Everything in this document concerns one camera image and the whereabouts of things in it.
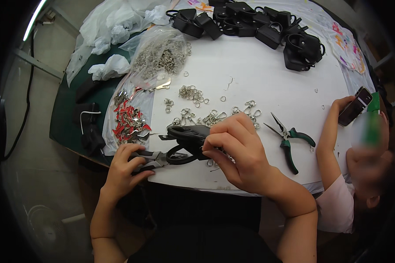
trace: pliers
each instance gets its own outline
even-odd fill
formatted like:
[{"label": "pliers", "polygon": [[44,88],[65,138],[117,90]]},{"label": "pliers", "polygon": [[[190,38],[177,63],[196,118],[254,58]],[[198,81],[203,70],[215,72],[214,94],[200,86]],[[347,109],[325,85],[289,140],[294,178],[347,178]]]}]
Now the pliers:
[{"label": "pliers", "polygon": [[189,156],[187,154],[175,152],[173,154],[170,154],[170,160],[172,161],[167,161],[167,153],[162,153],[160,151],[143,151],[143,150],[138,150],[135,152],[132,152],[132,154],[129,157],[129,161],[133,159],[134,157],[143,157],[147,161],[146,164],[137,167],[137,169],[133,170],[132,176],[137,175],[138,173],[142,171],[148,171],[148,170],[153,170],[155,168],[160,168],[165,165],[169,165],[170,162],[172,164],[183,164],[188,161]]},{"label": "pliers", "polygon": [[276,131],[274,128],[272,128],[271,126],[269,126],[266,123],[264,123],[264,124],[284,139],[281,142],[280,147],[284,150],[285,160],[287,161],[287,165],[290,168],[290,170],[293,172],[293,174],[298,174],[299,171],[295,167],[295,165],[293,163],[293,159],[291,157],[291,145],[290,145],[290,141],[288,140],[288,138],[303,139],[306,142],[308,142],[312,147],[315,147],[316,143],[309,135],[307,135],[305,133],[299,133],[296,131],[295,128],[292,128],[291,130],[287,131],[287,128],[285,128],[285,126],[279,121],[279,119],[277,117],[275,117],[274,113],[271,112],[271,114],[274,117],[276,123],[279,125],[281,132]]}]

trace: hand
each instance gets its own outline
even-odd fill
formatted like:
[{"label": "hand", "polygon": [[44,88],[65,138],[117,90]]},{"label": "hand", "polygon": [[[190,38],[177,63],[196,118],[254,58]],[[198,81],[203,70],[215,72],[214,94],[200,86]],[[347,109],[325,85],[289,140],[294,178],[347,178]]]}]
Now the hand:
[{"label": "hand", "polygon": [[339,108],[339,112],[341,112],[345,108],[345,106],[347,106],[348,103],[355,100],[355,98],[356,96],[347,96],[337,99],[332,103],[332,106],[336,105]]},{"label": "hand", "polygon": [[[214,147],[223,147],[235,163]],[[256,129],[246,114],[235,114],[214,125],[202,151],[219,165],[227,180],[237,188],[249,193],[265,193],[271,166]]]},{"label": "hand", "polygon": [[127,161],[132,152],[145,150],[145,147],[137,144],[122,144],[114,155],[108,171],[107,181],[101,188],[101,194],[109,201],[117,202],[127,195],[140,181],[155,174],[154,171],[143,171],[135,176],[131,173],[140,164],[145,164],[143,157],[135,157]]}]

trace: white cable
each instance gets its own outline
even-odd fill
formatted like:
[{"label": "white cable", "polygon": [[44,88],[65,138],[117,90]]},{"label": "white cable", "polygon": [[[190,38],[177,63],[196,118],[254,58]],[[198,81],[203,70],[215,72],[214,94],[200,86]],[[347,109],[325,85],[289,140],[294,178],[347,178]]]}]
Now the white cable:
[{"label": "white cable", "polygon": [[87,111],[84,111],[84,112],[80,113],[79,119],[80,119],[80,130],[82,131],[82,135],[83,135],[83,127],[82,127],[82,114],[83,113],[100,114],[101,112],[87,112]]}]

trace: fan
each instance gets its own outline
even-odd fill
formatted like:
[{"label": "fan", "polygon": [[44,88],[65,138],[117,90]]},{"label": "fan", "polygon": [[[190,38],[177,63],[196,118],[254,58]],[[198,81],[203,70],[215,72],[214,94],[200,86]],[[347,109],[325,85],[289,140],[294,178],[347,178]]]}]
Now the fan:
[{"label": "fan", "polygon": [[33,206],[28,212],[28,229],[32,238],[46,255],[61,255],[67,248],[64,224],[54,211],[43,205]]}]

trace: smartphone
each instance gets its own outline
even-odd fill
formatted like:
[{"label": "smartphone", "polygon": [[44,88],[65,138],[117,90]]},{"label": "smartphone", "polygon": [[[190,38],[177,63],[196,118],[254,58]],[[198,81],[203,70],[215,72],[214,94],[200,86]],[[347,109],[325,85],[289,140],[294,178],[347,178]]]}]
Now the smartphone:
[{"label": "smartphone", "polygon": [[367,105],[369,105],[371,101],[371,93],[366,87],[362,86],[355,94],[355,99],[339,113],[338,124],[344,127],[350,124],[365,108],[367,108]]}]

